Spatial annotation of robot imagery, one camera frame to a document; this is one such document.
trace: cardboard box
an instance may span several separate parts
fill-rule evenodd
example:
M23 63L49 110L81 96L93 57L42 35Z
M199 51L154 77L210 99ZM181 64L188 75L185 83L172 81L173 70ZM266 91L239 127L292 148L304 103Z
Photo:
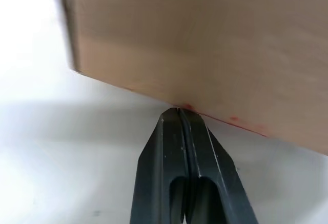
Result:
M328 154L328 0L62 0L76 71Z

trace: black plastic tool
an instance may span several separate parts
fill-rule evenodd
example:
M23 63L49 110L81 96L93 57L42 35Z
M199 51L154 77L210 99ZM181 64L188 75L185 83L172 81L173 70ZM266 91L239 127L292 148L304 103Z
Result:
M200 115L164 112L137 167L130 224L257 224L229 154Z

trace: white background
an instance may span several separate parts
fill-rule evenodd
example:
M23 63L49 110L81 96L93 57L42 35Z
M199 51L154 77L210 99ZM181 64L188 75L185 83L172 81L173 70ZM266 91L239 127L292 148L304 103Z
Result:
M70 70L58 8L0 0L0 223L128 224L139 154L169 105ZM204 119L260 223L327 223L326 156Z

